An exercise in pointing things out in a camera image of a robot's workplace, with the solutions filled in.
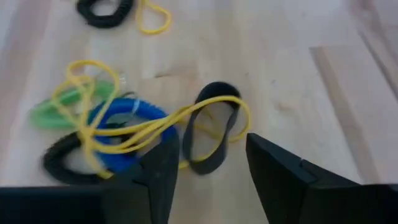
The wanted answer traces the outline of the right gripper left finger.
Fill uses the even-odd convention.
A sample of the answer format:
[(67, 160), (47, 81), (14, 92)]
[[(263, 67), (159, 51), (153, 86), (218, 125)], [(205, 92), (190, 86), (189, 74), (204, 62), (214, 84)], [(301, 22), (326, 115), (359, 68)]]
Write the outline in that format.
[(106, 181), (105, 224), (168, 224), (179, 146), (178, 136), (172, 135)]

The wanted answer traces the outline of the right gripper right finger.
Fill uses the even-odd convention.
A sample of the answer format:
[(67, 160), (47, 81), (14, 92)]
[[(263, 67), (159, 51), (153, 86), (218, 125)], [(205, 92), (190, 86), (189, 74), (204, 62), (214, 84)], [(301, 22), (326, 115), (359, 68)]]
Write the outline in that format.
[(324, 201), (307, 202), (313, 190), (359, 184), (313, 164), (290, 151), (249, 133), (249, 170), (269, 224), (337, 224), (339, 218)]

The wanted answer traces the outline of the blue coil wrist keychain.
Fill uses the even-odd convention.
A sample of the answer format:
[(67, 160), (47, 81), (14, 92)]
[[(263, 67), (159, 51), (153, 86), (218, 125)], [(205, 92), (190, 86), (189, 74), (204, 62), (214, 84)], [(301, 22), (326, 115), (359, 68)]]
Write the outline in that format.
[[(124, 123), (122, 121), (117, 121), (115, 124), (108, 124), (110, 117), (117, 114), (132, 115), (133, 109), (136, 105), (137, 100), (132, 98), (116, 98), (111, 103), (107, 112), (104, 114), (102, 120), (97, 126), (98, 129), (113, 129), (113, 128), (123, 128)], [(142, 118), (144, 120), (155, 120), (164, 118), (167, 113), (162, 109), (152, 105), (146, 101), (140, 101), (139, 106), (134, 113), (134, 116)], [(119, 136), (95, 136), (95, 139), (102, 144), (111, 145), (116, 144), (114, 140), (120, 140), (121, 142), (127, 141), (132, 136), (130, 134), (122, 134)], [(171, 137), (177, 136), (177, 130), (172, 126), (163, 131), (160, 135), (161, 141), (166, 141)], [(111, 172), (119, 172), (128, 168), (131, 164), (136, 163), (139, 160), (139, 156), (136, 155), (137, 151), (127, 152), (124, 154), (107, 154), (103, 152), (97, 152), (96, 154), (105, 164), (107, 169)]]

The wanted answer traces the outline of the yellow rubber band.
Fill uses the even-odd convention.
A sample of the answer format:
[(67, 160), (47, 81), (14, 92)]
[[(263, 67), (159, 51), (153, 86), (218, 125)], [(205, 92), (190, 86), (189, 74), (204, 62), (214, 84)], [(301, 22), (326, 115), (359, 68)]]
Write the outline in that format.
[[(110, 108), (110, 104), (115, 101), (115, 97), (112, 95), (110, 99), (105, 101), (105, 104), (102, 109), (100, 109), (97, 116), (91, 124), (87, 123), (88, 118), (88, 107), (91, 104), (91, 96), (83, 94), (82, 96), (82, 107), (83, 111), (79, 116), (79, 121), (76, 122), (78, 127), (78, 135), (83, 144), (83, 152), (85, 155), (85, 159), (87, 163), (97, 172), (98, 175), (107, 179), (112, 176), (112, 173), (103, 169), (98, 161), (96, 160), (93, 150), (97, 149), (103, 153), (110, 154), (121, 154), (125, 152), (132, 152), (150, 144), (157, 136), (159, 136), (163, 131), (170, 128), (171, 126), (184, 122), (184, 117), (188, 115), (192, 115), (194, 112), (198, 112), (203, 107), (217, 103), (217, 102), (232, 102), (237, 103), (239, 108), (242, 108), (246, 113), (246, 125), (244, 129), (236, 136), (232, 138), (224, 137), (218, 133), (214, 133), (209, 129), (206, 129), (202, 126), (196, 125), (195, 128), (201, 129), (206, 132), (210, 136), (220, 141), (220, 144), (235, 142), (244, 137), (244, 135), (251, 128), (251, 112), (249, 106), (241, 99), (236, 96), (216, 96), (209, 98), (207, 100), (203, 100), (194, 105), (186, 106), (180, 108), (175, 113), (172, 113), (164, 118), (150, 120), (141, 124), (137, 124), (134, 126), (129, 126), (127, 128), (120, 128), (115, 130), (100, 130), (97, 128), (100, 120), (104, 117), (105, 112)], [(127, 142), (122, 143), (116, 146), (105, 146), (102, 145), (94, 139), (96, 135), (106, 135), (106, 136), (114, 136), (118, 134), (127, 134), (127, 133), (136, 133), (131, 139), (127, 140)]]
[[(145, 7), (151, 8), (155, 12), (159, 12), (160, 14), (163, 14), (165, 17), (165, 22), (162, 26), (160, 26), (158, 29), (146, 29), (143, 24), (143, 13)], [(143, 34), (147, 35), (156, 35), (160, 34), (164, 31), (166, 31), (171, 23), (172, 23), (172, 15), (170, 11), (160, 7), (157, 4), (154, 4), (150, 0), (137, 0), (137, 6), (136, 6), (136, 11), (135, 11), (135, 21), (137, 24), (137, 27)]]
[[(114, 82), (114, 89), (111, 92), (109, 98), (105, 101), (102, 109), (99, 111), (97, 116), (92, 123), (88, 123), (88, 112), (91, 104), (91, 97), (95, 92), (95, 81), (93, 78), (87, 75), (75, 75), (74, 70), (84, 66), (94, 66), (98, 67), (105, 72), (109, 73), (109, 76), (113, 79)], [(83, 143), (83, 152), (85, 155), (85, 159), (87, 163), (93, 168), (97, 175), (108, 179), (110, 178), (113, 173), (107, 171), (106, 169), (102, 168), (97, 158), (95, 157), (93, 151), (95, 149), (95, 132), (97, 127), (104, 117), (105, 112), (108, 110), (110, 104), (113, 100), (117, 97), (119, 92), (119, 75), (114, 70), (112, 70), (109, 66), (105, 65), (104, 63), (97, 61), (97, 60), (77, 60), (70, 63), (66, 70), (66, 80), (59, 86), (54, 89), (54, 92), (51, 96), (51, 102), (56, 107), (58, 112), (62, 114), (67, 120), (75, 125), (77, 131), (79, 132), (80, 139)], [(78, 90), (78, 93), (81, 96), (81, 102), (83, 103), (83, 111), (79, 116), (74, 116), (71, 112), (64, 107), (64, 105), (59, 101), (58, 94), (63, 91), (66, 87), (73, 85)]]

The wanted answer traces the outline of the black coil wrist keychain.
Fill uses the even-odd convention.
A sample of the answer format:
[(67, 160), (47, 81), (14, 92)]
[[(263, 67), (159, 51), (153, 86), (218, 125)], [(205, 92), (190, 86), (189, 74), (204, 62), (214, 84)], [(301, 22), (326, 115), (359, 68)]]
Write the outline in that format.
[[(81, 141), (77, 132), (70, 133), (57, 142), (52, 144), (42, 157), (42, 166), (46, 172), (63, 184), (69, 185), (90, 185), (98, 184), (103, 178), (96, 174), (85, 174), (72, 170), (66, 165), (67, 156), (79, 149)], [(125, 154), (104, 154), (98, 152), (96, 154), (100, 161), (111, 172), (119, 172), (138, 161), (139, 156), (136, 152), (128, 152)]]
[(94, 5), (101, 0), (77, 0), (76, 11), (86, 23), (99, 29), (110, 29), (124, 22), (134, 6), (134, 0), (120, 0), (112, 14), (97, 15), (93, 12)]

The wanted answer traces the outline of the wide black rubber band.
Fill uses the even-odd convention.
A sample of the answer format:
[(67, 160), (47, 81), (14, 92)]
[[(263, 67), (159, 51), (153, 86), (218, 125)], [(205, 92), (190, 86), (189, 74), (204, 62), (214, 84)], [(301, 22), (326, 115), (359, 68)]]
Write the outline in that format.
[[(213, 82), (207, 84), (207, 86), (205, 86), (201, 90), (198, 98), (195, 100), (195, 103), (199, 103), (201, 101), (208, 100), (217, 96), (236, 96), (238, 98), (241, 97), (240, 92), (229, 83)], [(202, 161), (197, 162), (194, 161), (192, 158), (194, 122), (201, 109), (194, 111), (190, 115), (190, 119), (188, 120), (187, 128), (184, 132), (182, 139), (182, 154), (184, 158), (188, 161), (192, 171), (194, 171), (194, 173), (196, 174), (206, 175), (212, 173), (214, 170), (219, 168), (220, 165), (222, 165), (226, 158), (229, 132), (231, 131), (233, 125), (237, 120), (240, 106), (235, 102), (228, 103), (226, 100), (223, 100), (223, 102), (229, 105), (233, 111), (228, 118), (224, 133), (221, 135), (222, 138), (219, 146), (216, 147), (215, 151), (209, 157)]]

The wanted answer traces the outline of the green coil wrist keychain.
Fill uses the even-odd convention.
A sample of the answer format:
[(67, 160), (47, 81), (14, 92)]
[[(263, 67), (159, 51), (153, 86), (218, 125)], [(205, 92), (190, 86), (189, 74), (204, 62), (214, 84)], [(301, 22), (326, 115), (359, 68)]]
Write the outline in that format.
[[(97, 81), (95, 84), (95, 96), (101, 98), (102, 100), (106, 100), (113, 90), (114, 85), (110, 82)], [(80, 101), (80, 94), (75, 87), (71, 87), (67, 90), (63, 90), (58, 95), (58, 99), (63, 105), (72, 105)], [(71, 123), (66, 117), (58, 112), (50, 98), (35, 105), (30, 110), (30, 121), (37, 127), (47, 129), (74, 127), (73, 123)]]

